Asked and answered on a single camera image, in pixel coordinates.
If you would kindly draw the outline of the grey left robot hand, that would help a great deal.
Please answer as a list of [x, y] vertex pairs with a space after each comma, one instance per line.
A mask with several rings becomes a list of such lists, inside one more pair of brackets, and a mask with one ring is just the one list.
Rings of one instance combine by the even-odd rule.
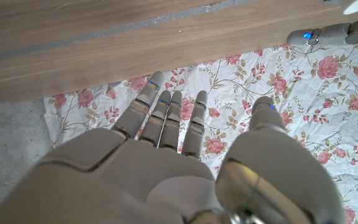
[[295, 30], [287, 37], [292, 45], [356, 45], [358, 44], [358, 21], [322, 28]]

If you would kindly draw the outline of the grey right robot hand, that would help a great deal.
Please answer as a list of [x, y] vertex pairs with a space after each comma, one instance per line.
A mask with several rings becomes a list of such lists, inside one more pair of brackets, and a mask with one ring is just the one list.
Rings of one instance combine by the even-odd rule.
[[326, 169], [286, 130], [271, 98], [218, 175], [201, 162], [207, 93], [198, 93], [183, 143], [181, 93], [156, 72], [111, 129], [46, 154], [0, 204], [0, 223], [344, 223]]

